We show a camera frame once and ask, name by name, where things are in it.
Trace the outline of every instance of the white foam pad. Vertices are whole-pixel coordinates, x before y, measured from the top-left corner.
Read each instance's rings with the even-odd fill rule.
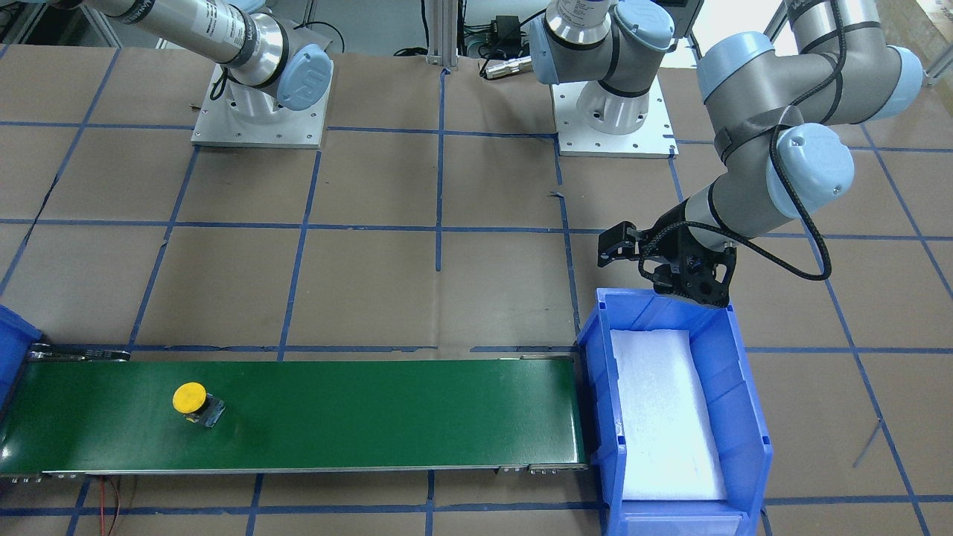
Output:
[[[627,457],[622,499],[725,498],[687,331],[612,330]]]

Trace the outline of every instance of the blue plastic bin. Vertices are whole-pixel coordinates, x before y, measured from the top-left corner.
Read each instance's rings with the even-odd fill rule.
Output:
[[[738,321],[731,307],[709,309],[648,290],[598,289],[579,334],[594,396],[598,450],[592,456],[609,505],[607,536],[751,536],[760,520],[773,448]],[[725,501],[623,501],[625,429],[610,330],[689,332],[727,490]]]
[[[19,315],[0,305],[0,415],[7,401],[20,365],[30,345],[40,339],[40,331]]]

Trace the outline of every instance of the light blue joint cap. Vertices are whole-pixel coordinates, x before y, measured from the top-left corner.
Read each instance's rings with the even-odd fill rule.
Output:
[[[758,31],[736,33],[719,41],[699,60],[701,101],[708,100],[721,82],[727,80],[749,61],[773,49],[774,44],[768,36]]]
[[[837,133],[818,123],[784,131],[778,139],[781,166],[809,214],[843,196],[854,183],[854,158]],[[791,197],[768,158],[765,170],[768,194],[783,215],[799,219]]]
[[[653,51],[666,52],[672,46],[675,22],[662,6],[649,0],[620,0],[616,18],[622,31]]]
[[[559,75],[556,72],[556,63],[553,61],[553,50],[550,48],[549,37],[543,28],[544,15],[530,21],[530,57],[533,58],[533,72],[540,84],[558,84]]]
[[[314,43],[302,47],[278,79],[278,102],[288,110],[311,108],[328,91],[334,63]]]
[[[265,0],[232,0],[229,4],[246,13],[254,13],[265,6]]]
[[[904,47],[887,46],[900,54],[900,80],[897,81],[897,87],[894,88],[894,92],[883,108],[867,121],[893,117],[906,110],[906,107],[917,99],[920,87],[923,85],[923,64],[920,63],[917,54]]]

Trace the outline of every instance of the conveyor belt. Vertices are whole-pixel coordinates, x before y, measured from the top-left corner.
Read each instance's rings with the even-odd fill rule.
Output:
[[[214,428],[173,410],[186,381]],[[4,475],[586,463],[569,360],[36,362],[0,434]]]

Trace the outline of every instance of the yellow button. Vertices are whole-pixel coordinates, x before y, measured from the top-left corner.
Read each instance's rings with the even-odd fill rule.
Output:
[[[201,383],[190,381],[175,389],[172,407],[179,413],[193,413],[205,403],[205,396],[205,387]]]

